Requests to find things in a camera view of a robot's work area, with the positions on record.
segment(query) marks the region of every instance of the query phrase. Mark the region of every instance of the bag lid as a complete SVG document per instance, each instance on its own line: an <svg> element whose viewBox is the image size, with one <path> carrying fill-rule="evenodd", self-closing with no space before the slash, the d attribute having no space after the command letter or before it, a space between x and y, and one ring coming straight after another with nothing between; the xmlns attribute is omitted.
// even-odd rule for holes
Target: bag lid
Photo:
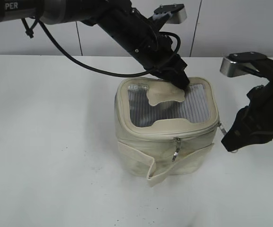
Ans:
<svg viewBox="0 0 273 227"><path fill-rule="evenodd" d="M127 79L116 102L122 127L143 139L196 136L219 122L211 85L202 78L190 78L186 91L162 80Z"/></svg>

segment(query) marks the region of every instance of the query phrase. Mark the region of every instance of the zipper pull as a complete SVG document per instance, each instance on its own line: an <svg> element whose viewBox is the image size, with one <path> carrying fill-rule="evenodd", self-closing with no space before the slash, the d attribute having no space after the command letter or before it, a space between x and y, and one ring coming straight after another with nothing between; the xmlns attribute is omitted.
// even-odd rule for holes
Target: zipper pull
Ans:
<svg viewBox="0 0 273 227"><path fill-rule="evenodd" d="M174 138L174 141L176 142L176 148L175 148L175 153L172 158L172 162L174 162L176 160L176 158L179 156L182 140L180 138L176 137L176 138Z"/></svg>
<svg viewBox="0 0 273 227"><path fill-rule="evenodd" d="M223 135L227 135L227 131L226 129L224 128L224 126L222 125L221 122L218 123L218 127L220 128L221 132L223 133Z"/></svg>

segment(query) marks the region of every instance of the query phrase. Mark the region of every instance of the bag handle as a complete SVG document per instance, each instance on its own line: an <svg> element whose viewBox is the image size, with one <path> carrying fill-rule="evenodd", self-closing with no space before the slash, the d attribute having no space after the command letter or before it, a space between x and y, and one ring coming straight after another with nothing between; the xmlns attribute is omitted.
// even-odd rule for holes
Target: bag handle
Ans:
<svg viewBox="0 0 273 227"><path fill-rule="evenodd" d="M192 160L199 159L202 156L205 156L213 147L214 144L211 144L205 148L199 149L191 154L186 155L182 159L171 163L168 168L166 168L163 172L155 175L157 164L155 159L147 154L144 154L140 150L132 148L122 142L119 143L119 151L120 153L134 159L135 161L141 162L144 165L149 167L149 171L147 173L147 181L151 187L163 182L169 175L175 173L178 169L183 166L186 166L192 163Z"/></svg>

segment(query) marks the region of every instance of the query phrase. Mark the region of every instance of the white table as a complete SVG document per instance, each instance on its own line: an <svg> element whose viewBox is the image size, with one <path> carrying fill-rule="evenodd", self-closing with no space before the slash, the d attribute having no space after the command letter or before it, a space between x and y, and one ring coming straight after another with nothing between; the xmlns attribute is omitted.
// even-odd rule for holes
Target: white table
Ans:
<svg viewBox="0 0 273 227"><path fill-rule="evenodd" d="M80 57L115 72L132 58ZM229 79L221 58L186 58L214 86L229 129L266 80ZM0 56L0 227L273 227L273 142L230 154L220 144L194 174L150 188L117 156L113 103L121 79L54 56Z"/></svg>

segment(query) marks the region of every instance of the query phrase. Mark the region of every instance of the bag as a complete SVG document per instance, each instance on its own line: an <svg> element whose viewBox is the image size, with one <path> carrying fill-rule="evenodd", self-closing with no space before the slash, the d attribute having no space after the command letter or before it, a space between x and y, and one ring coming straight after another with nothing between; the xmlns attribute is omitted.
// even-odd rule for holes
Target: bag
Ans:
<svg viewBox="0 0 273 227"><path fill-rule="evenodd" d="M149 185L196 171L219 124L211 85L189 78L187 91L147 78L124 80L115 98L116 136L127 170Z"/></svg>

